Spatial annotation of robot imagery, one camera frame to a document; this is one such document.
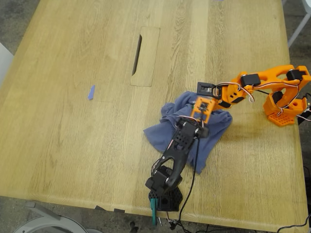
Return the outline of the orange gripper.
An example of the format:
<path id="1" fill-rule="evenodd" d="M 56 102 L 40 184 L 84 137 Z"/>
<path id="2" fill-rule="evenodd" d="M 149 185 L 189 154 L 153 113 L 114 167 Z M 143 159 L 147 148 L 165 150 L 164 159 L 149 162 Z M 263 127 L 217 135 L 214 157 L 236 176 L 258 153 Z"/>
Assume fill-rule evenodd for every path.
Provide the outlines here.
<path id="1" fill-rule="evenodd" d="M 221 83 L 214 93 L 218 98 L 214 109 L 228 109 L 245 99 L 245 91 L 238 83 Z"/>

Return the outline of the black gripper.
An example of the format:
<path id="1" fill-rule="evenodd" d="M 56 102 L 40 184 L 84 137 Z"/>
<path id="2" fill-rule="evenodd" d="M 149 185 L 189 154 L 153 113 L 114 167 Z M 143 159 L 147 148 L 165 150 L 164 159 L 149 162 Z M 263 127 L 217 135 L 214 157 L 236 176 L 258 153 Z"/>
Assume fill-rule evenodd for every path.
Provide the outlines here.
<path id="1" fill-rule="evenodd" d="M 198 126 L 194 131 L 194 136 L 196 138 L 207 138 L 209 136 L 209 129 L 207 126 L 205 126 L 203 121 L 198 123 Z"/>

